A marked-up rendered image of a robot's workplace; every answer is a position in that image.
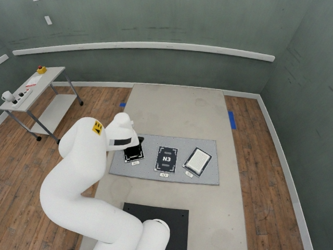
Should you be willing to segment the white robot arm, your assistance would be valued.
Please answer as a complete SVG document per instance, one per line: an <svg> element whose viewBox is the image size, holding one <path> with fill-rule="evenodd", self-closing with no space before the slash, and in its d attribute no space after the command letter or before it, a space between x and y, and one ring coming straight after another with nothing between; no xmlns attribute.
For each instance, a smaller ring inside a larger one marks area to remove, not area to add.
<svg viewBox="0 0 333 250"><path fill-rule="evenodd" d="M165 250L170 238L169 227L162 220L141 223L102 199L81 195L104 176L106 151L132 145L132 127L134 122L124 112L117 114L105 129L94 118L81 118L60 140L63 160L41 186L40 201L48 218L65 229L98 240L93 250Z"/></svg>

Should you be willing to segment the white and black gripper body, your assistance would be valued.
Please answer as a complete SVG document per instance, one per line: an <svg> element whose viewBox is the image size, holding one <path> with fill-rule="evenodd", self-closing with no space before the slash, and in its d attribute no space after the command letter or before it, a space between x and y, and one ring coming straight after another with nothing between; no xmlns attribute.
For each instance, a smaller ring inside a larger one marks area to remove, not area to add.
<svg viewBox="0 0 333 250"><path fill-rule="evenodd" d="M133 131L134 131L134 130L133 130ZM137 137L137 134L136 134L135 131L134 131L134 134L135 134L135 139L134 139L134 142L132 143L132 145L131 145L130 147L132 147L132 146L136 146L136 145L139 144L139 140L138 140L138 137Z"/></svg>

